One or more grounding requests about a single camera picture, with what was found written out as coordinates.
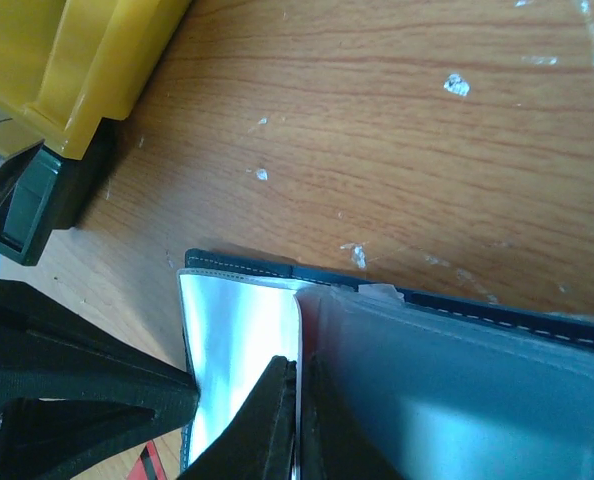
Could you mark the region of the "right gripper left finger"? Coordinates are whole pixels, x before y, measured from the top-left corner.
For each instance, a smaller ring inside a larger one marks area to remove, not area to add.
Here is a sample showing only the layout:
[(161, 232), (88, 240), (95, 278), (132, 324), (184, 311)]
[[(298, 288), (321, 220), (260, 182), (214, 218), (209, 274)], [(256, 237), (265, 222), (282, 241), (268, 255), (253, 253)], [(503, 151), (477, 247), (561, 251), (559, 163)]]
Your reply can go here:
[(182, 479), (289, 479), (295, 444), (296, 363), (271, 359), (222, 434)]

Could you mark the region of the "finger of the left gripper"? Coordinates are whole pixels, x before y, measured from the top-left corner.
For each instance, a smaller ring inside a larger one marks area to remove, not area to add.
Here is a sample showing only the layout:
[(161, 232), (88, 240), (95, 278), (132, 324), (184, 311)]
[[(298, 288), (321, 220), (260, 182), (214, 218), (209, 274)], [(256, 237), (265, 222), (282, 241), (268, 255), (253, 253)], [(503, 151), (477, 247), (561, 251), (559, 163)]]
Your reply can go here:
[(71, 479), (181, 428), (194, 377), (0, 280), (0, 479)]

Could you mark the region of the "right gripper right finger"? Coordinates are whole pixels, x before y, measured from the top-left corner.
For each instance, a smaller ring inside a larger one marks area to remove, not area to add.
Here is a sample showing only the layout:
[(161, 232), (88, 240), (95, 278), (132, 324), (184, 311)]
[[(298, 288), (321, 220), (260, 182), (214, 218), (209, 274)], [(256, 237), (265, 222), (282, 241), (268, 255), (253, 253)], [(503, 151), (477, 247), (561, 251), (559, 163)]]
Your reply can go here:
[(303, 479), (399, 479), (370, 442), (318, 356), (302, 384), (300, 474)]

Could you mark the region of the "red black-stripe credit card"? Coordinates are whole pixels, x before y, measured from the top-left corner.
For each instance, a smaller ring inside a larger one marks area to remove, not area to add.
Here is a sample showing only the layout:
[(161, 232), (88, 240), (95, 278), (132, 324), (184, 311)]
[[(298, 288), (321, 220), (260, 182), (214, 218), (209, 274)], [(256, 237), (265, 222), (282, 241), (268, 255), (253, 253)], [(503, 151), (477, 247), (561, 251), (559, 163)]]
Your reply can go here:
[(127, 480), (167, 480), (155, 442), (147, 442), (127, 476)]

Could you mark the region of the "blue leather card holder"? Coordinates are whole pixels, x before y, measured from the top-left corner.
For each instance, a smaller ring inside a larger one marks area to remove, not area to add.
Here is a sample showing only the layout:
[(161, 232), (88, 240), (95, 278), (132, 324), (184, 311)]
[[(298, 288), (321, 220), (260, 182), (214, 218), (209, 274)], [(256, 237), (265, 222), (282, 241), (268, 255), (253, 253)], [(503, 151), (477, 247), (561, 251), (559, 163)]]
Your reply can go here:
[(191, 249), (178, 274), (199, 387), (183, 472), (275, 356), (336, 389), (399, 479), (594, 479), (594, 322)]

